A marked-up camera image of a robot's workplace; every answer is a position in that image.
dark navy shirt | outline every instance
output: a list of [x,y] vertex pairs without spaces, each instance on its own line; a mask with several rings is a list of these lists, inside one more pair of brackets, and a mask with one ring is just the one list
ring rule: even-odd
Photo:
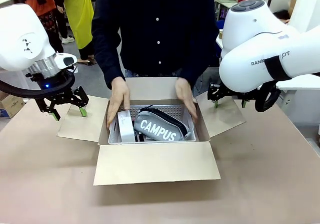
[[157,76],[182,69],[194,85],[212,65],[218,28],[214,0],[96,0],[92,34],[95,58],[110,87],[125,69]]

hand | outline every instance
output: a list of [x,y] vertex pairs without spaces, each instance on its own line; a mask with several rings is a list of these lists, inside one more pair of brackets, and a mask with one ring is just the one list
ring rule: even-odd
[[130,109],[130,90],[122,77],[117,77],[111,82],[112,95],[110,98],[110,104],[108,113],[106,116],[106,127],[109,128],[111,122],[115,118],[120,105],[123,101],[123,107],[125,110]]
[[60,12],[60,13],[64,13],[64,8],[62,8],[62,7],[60,7],[60,6],[56,6],[56,8],[58,9],[58,11]]
[[196,106],[193,102],[193,95],[189,82],[184,78],[178,78],[178,80],[175,82],[175,86],[178,99],[183,101],[184,105],[192,116],[192,120],[196,122],[198,119],[197,110],[195,109]]

black zipper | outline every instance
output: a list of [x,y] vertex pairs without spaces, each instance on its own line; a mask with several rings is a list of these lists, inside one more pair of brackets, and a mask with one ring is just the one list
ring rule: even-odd
[[159,117],[163,118],[164,120],[166,120],[167,122],[172,123],[173,125],[176,125],[181,130],[183,137],[185,137],[188,134],[188,131],[182,122],[180,122],[179,120],[171,117],[167,113],[164,113],[156,108],[150,108],[151,106],[146,107],[146,108],[142,108],[140,110],[140,112],[148,111],[148,112],[154,113],[154,114],[158,115]]

brown table top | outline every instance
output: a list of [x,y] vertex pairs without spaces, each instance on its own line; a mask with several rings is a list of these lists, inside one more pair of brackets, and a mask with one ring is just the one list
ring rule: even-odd
[[212,139],[221,180],[94,187],[98,145],[56,137],[30,101],[0,133],[0,223],[320,222],[319,157],[278,107],[253,104]]

man in dark shirt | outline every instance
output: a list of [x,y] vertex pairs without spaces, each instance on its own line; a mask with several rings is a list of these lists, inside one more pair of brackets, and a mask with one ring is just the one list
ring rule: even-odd
[[92,21],[95,58],[107,86],[112,88],[107,124],[122,101],[125,109],[130,108],[130,91],[116,49],[121,39],[124,68],[136,77],[176,73],[177,96],[196,119],[191,87],[215,61],[219,30],[215,25],[214,0],[96,1]]

